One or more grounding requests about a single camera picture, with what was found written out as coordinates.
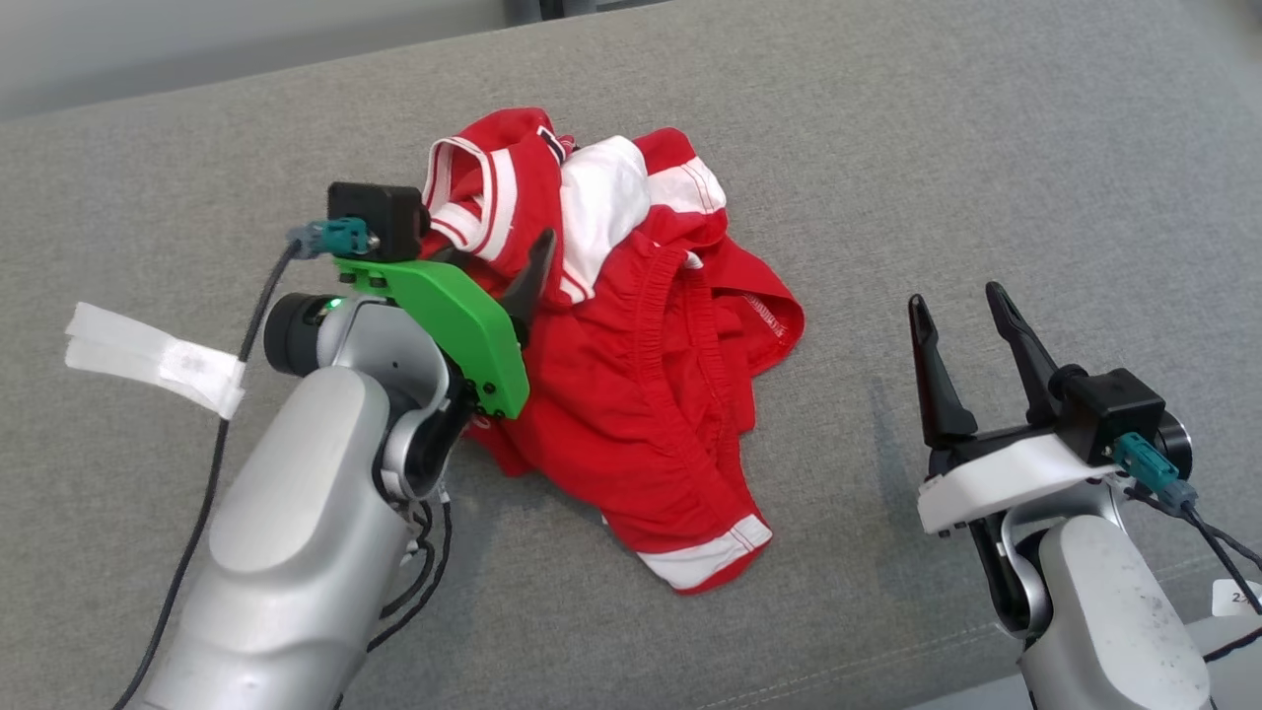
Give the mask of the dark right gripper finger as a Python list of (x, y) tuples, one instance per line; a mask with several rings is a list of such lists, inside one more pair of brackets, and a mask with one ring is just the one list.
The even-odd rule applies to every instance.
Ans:
[(907, 303), (907, 311), (923, 440), (933, 450), (946, 450), (973, 438), (978, 424), (973, 412), (960, 404), (952, 385), (928, 301), (921, 295), (914, 295)]
[(1031, 426), (1050, 426), (1060, 412), (1060, 401), (1049, 388), (1058, 364), (1001, 282), (997, 280), (987, 282), (984, 295), (997, 332), (1013, 351), (1013, 361), (1027, 400), (1023, 417)]

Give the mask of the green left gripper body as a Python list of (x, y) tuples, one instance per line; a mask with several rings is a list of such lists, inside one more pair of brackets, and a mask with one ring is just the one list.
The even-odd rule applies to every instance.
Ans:
[(475, 382), (480, 407), (515, 419), (528, 402), (530, 383), (509, 315), (467, 272), (444, 262), (374, 262), (336, 257), (363, 295), (396, 301)]

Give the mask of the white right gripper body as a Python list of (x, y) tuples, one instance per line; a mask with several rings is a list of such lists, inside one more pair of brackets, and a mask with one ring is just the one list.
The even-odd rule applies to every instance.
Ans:
[(955, 459), (952, 449), (930, 453), (930, 475), (917, 489), (925, 533), (941, 533), (1121, 470), (1113, 463), (1090, 467), (1054, 433), (1013, 441), (973, 462)]

